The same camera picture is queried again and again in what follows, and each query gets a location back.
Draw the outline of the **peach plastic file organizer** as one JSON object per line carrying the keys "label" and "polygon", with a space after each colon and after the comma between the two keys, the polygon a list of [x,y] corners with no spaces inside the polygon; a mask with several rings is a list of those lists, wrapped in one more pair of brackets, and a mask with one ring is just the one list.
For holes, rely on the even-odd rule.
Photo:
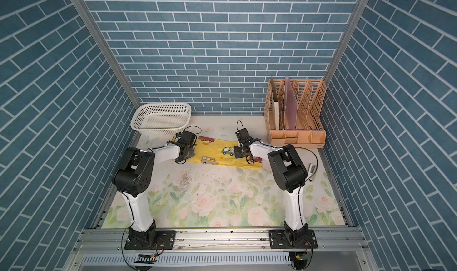
{"label": "peach plastic file organizer", "polygon": [[326,131],[320,114],[326,89],[323,80],[271,78],[264,106],[268,142],[274,146],[324,147]]}

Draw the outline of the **yellow cartoon pillowcase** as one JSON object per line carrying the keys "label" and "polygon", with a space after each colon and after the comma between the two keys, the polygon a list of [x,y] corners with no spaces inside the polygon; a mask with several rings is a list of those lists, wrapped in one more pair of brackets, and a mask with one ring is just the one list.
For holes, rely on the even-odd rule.
{"label": "yellow cartoon pillowcase", "polygon": [[237,142],[217,140],[209,136],[197,136],[194,146],[195,155],[187,159],[187,163],[197,163],[204,165],[220,165],[242,169],[261,170],[263,168],[262,158],[249,157],[236,159],[234,147],[238,146]]}

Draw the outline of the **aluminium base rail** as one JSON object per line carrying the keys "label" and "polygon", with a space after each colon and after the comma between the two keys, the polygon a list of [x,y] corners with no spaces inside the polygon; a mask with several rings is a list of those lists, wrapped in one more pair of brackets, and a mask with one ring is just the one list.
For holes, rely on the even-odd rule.
{"label": "aluminium base rail", "polygon": [[[250,251],[309,251],[310,248],[292,247],[283,234],[272,234],[273,228],[179,228],[172,238],[166,236],[158,247],[139,249],[122,238],[123,229],[85,229],[74,248],[79,253],[140,253],[153,251],[183,252],[250,252]],[[368,243],[360,228],[347,226],[315,226],[313,251],[365,251]]]}

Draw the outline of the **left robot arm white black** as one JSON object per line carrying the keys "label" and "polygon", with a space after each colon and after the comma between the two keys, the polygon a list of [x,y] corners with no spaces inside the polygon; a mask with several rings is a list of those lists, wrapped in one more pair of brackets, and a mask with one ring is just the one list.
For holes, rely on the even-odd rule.
{"label": "left robot arm white black", "polygon": [[144,195],[152,182],[154,165],[169,160],[177,164],[186,162],[195,155],[196,140],[196,134],[183,131],[176,134],[174,141],[167,141],[162,147],[126,149],[113,177],[113,185],[129,207],[131,234],[146,235],[154,229],[155,221],[149,211],[147,196]]}

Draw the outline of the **small silver stapler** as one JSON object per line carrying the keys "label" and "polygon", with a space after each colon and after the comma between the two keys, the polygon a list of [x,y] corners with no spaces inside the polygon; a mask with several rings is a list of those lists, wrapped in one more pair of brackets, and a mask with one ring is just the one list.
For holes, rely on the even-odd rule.
{"label": "small silver stapler", "polygon": [[309,169],[308,169],[308,177],[307,180],[311,180],[312,177],[316,174],[317,172],[318,165],[316,164],[310,164]]}

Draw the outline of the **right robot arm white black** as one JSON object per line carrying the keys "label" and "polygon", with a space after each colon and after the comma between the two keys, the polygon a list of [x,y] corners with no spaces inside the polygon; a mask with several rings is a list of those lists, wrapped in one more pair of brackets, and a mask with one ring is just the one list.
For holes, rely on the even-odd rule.
{"label": "right robot arm white black", "polygon": [[303,190],[308,171],[294,146],[272,146],[250,136],[247,129],[236,132],[239,145],[234,147],[235,158],[261,158],[269,163],[277,186],[284,192],[285,231],[294,239],[308,233],[304,216]]}

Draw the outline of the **pink file folder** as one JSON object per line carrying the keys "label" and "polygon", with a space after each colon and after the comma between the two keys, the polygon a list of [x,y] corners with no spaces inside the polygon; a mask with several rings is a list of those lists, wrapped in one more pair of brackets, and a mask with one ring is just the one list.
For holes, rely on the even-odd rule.
{"label": "pink file folder", "polygon": [[286,130],[296,129],[297,99],[293,90],[292,82],[287,76],[284,80],[284,127]]}

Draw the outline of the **white plastic mesh basket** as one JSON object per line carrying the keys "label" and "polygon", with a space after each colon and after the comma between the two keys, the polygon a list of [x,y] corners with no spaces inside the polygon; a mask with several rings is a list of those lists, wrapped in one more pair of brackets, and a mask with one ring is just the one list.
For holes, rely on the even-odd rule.
{"label": "white plastic mesh basket", "polygon": [[134,113],[130,127],[142,135],[174,135],[190,122],[192,108],[187,103],[150,103]]}

